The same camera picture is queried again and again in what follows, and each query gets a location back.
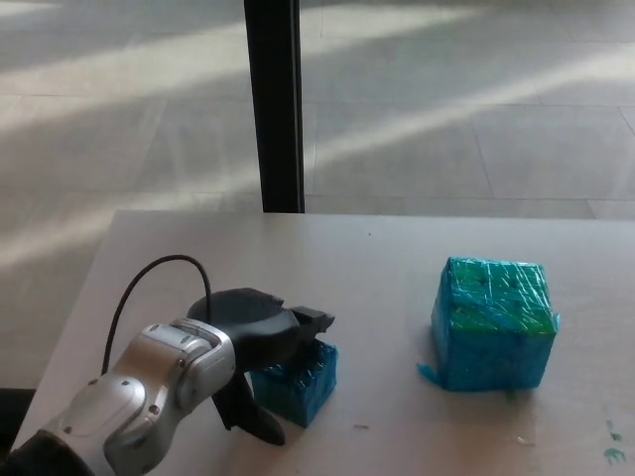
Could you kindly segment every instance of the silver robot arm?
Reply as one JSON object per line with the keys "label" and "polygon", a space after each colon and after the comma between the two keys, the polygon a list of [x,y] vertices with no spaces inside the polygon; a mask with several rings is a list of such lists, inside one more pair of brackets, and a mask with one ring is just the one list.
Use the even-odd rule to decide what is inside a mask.
{"label": "silver robot arm", "polygon": [[193,319],[146,327],[116,365],[43,427],[97,476],[156,467],[181,420],[234,375],[229,337]]}

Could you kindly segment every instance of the green stain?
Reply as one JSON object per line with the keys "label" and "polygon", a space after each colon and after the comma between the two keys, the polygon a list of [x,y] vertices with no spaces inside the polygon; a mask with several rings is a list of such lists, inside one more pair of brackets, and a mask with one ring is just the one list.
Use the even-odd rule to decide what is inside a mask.
{"label": "green stain", "polygon": [[611,435],[611,438],[612,438],[613,441],[621,441],[623,439],[621,434],[616,433],[615,431],[613,431],[613,421],[612,420],[608,419],[606,421],[606,426],[608,426],[608,432]]}
{"label": "green stain", "polygon": [[606,449],[604,451],[604,457],[606,458],[608,464],[610,464],[611,466],[613,465],[613,463],[618,464],[626,462],[626,455],[624,454],[624,452],[616,448]]}

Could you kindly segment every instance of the black pole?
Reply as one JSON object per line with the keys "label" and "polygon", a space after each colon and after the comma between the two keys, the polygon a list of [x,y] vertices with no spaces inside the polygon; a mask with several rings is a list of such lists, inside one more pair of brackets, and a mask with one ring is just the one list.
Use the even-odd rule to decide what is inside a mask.
{"label": "black pole", "polygon": [[299,0],[244,0],[265,212],[304,213]]}

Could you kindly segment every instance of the wrapped box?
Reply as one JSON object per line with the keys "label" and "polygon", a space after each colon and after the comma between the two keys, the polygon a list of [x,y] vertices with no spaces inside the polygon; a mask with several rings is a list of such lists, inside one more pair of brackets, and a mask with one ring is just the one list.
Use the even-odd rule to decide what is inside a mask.
{"label": "wrapped box", "polygon": [[559,329],[542,266],[450,258],[433,310],[439,384],[452,391],[531,389]]}
{"label": "wrapped box", "polygon": [[290,362],[251,372],[254,399],[306,428],[335,388],[336,365],[337,349],[314,340]]}

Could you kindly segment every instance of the sunlight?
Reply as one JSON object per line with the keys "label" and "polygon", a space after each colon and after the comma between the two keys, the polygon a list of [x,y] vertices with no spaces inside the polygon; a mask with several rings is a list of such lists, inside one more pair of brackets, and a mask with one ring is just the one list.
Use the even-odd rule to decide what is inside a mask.
{"label": "sunlight", "polygon": [[[232,173],[231,177],[232,181],[236,183],[236,192],[253,190],[260,193],[260,175],[255,158],[253,164],[243,165],[235,173]],[[189,189],[223,189],[226,181],[227,177],[203,177],[199,182],[189,182],[188,187]],[[227,194],[103,193],[102,202],[95,203],[88,210],[78,206],[77,212],[68,220],[55,219],[50,222],[40,222],[26,227],[13,236],[3,237],[0,240],[0,268],[10,269],[25,261],[36,260],[58,250],[101,237],[108,229],[117,209],[181,210],[201,208],[213,211],[221,205],[224,196]]]}
{"label": "sunlight", "polygon": [[594,58],[578,64],[565,64],[538,76],[528,77],[512,84],[501,84],[489,89],[453,98],[452,105],[437,106],[391,116],[388,120],[360,131],[346,134],[332,141],[320,143],[319,164],[329,164],[352,155],[395,143],[417,134],[448,124],[469,119],[477,112],[496,106],[518,103],[519,100],[538,95],[559,86],[583,80],[617,80],[635,77],[635,64],[629,62],[635,47],[624,46],[620,54]]}
{"label": "sunlight", "polygon": [[[456,106],[441,106],[392,116],[390,120],[378,123],[364,131],[350,133],[332,141],[320,143],[321,152],[318,165],[323,166],[346,160],[351,155],[363,154],[365,151],[385,144],[406,140],[417,134],[425,134],[427,131],[468,119],[470,115],[479,111],[485,111],[501,104],[514,103],[524,97],[567,83],[597,77],[618,79],[625,74],[632,77],[633,71],[630,69],[633,66],[625,65],[627,61],[625,61],[624,55],[630,53],[630,49],[633,48],[625,46],[619,55],[588,59],[578,64],[567,64],[557,70],[523,79],[513,84],[496,86],[459,97],[454,100]],[[306,164],[307,168],[312,166],[312,164]],[[203,177],[198,183],[190,182],[189,189],[223,189],[225,181],[226,178],[223,177]],[[232,172],[231,183],[231,192],[233,193],[254,190],[259,192],[260,179],[255,158],[253,164],[244,164],[241,169]],[[107,230],[113,211],[118,207],[186,209],[195,208],[192,205],[196,203],[195,194],[192,193],[136,193],[129,196],[128,200],[122,200],[118,206],[99,204],[89,213],[85,213],[83,210],[69,220],[65,226],[61,226],[58,222],[41,223],[16,236],[3,239],[0,242],[0,266],[12,267],[25,260],[46,256],[56,250],[98,237]],[[220,194],[202,194],[201,196],[206,196],[210,200],[220,199]]]}
{"label": "sunlight", "polygon": [[[448,22],[462,21],[468,18],[469,15],[473,16],[482,13],[480,9],[459,9],[457,12],[453,17],[433,15],[431,18]],[[423,25],[429,26],[431,24],[430,19],[427,18],[409,19],[408,22],[402,25],[403,29],[400,29],[399,33],[419,32]],[[394,29],[391,28],[381,31],[381,35],[387,38],[395,33]],[[244,37],[235,36],[234,38],[237,41],[245,42]],[[135,61],[143,61],[148,57],[154,57],[154,61],[156,61],[156,58],[178,59],[182,51],[197,49],[195,51],[200,50],[203,55],[202,58],[204,58],[204,53],[208,53],[208,45],[201,42],[200,39],[200,34],[166,36],[163,40],[155,43],[130,45],[123,52],[105,52],[90,57],[68,59],[44,67],[34,66],[34,69],[41,73],[43,77],[53,72],[58,77],[65,77],[69,74],[72,75],[69,72],[71,70],[94,70],[95,80],[105,74],[106,77],[102,78],[102,80],[111,81],[113,77],[119,74],[123,74],[123,77],[126,77],[126,74],[138,73],[139,69],[133,67],[136,64]],[[366,41],[367,39],[355,39],[352,40],[352,43],[346,42],[346,46],[363,45]],[[306,60],[311,60],[311,58],[327,53],[333,53],[333,51],[320,51],[317,55],[308,55]],[[635,76],[635,65],[630,64],[628,60],[632,58],[632,53],[633,46],[625,44],[618,54],[587,59],[579,63],[564,64],[556,70],[541,73],[534,77],[521,79],[511,84],[496,85],[473,94],[456,97],[452,99],[452,104],[454,105],[435,106],[410,113],[400,112],[399,115],[392,116],[389,120],[378,122],[366,130],[352,132],[330,141],[320,142],[318,164],[323,166],[346,160],[351,155],[363,154],[365,151],[385,144],[406,140],[409,137],[424,134],[427,131],[447,124],[468,119],[470,115],[476,112],[487,110],[500,104],[518,102],[519,99],[531,97],[540,91],[547,91],[568,83],[593,79],[618,80],[625,77],[632,78]],[[198,85],[206,84],[208,81],[227,78],[231,74],[238,72],[246,72],[247,67],[246,49],[244,63],[236,61],[235,58],[228,59],[226,63],[221,62],[221,64],[213,61],[200,61],[200,66],[194,70],[179,70],[178,67],[171,65],[171,71],[167,78],[165,76],[161,78],[145,77],[139,81],[127,81],[130,84],[126,88],[121,86],[122,89],[119,89],[121,96],[91,97],[90,100],[77,101],[71,107],[65,109],[39,111],[37,115],[25,114],[22,118],[23,122],[12,120],[8,124],[0,123],[0,128],[6,132],[25,126],[33,127],[34,125],[52,123],[66,115],[77,115],[86,110],[98,111],[101,107],[125,105],[130,101],[129,97],[124,97],[126,94],[146,98],[163,97],[174,88],[197,87]],[[110,77],[108,77],[109,71],[114,71]],[[307,168],[312,166],[313,164],[311,163],[306,164]],[[225,177],[202,177],[199,183],[189,183],[188,189],[220,190],[224,187],[226,188],[225,183]],[[229,191],[233,193],[259,190],[260,182],[255,157],[252,164],[244,165],[238,171],[232,170],[231,183],[232,190]],[[113,210],[117,207],[185,209],[193,208],[197,203],[196,196],[192,193],[135,193],[129,195],[122,193],[120,195],[123,198],[117,203],[118,206],[112,203],[110,205],[99,203],[92,209],[78,210],[75,216],[65,223],[38,223],[36,226],[23,230],[20,234],[4,237],[0,241],[0,266],[12,267],[26,260],[33,260],[52,254],[57,250],[100,237],[108,228]],[[219,200],[220,194],[203,195],[203,197],[214,201]]]}
{"label": "sunlight", "polygon": [[346,37],[389,38],[412,35],[425,37],[434,27],[445,27],[451,23],[465,22],[494,11],[493,6],[452,6],[439,5],[394,5],[394,4],[343,4],[324,6],[323,17],[339,22],[349,19],[354,22],[364,19],[364,28],[349,29]]}
{"label": "sunlight", "polygon": [[50,12],[60,6],[56,3],[0,2],[0,19],[25,13]]}

